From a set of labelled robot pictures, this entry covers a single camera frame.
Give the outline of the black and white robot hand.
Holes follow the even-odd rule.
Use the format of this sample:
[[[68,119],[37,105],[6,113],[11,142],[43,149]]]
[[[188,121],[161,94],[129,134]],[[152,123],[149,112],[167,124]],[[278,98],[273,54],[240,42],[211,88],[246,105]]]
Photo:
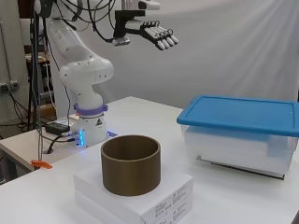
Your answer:
[[[136,17],[145,17],[145,10],[116,10],[115,29],[112,44],[125,46],[130,43],[127,36],[139,35],[154,44],[159,50],[166,50],[178,44],[172,29],[164,29],[159,21],[140,21]]]

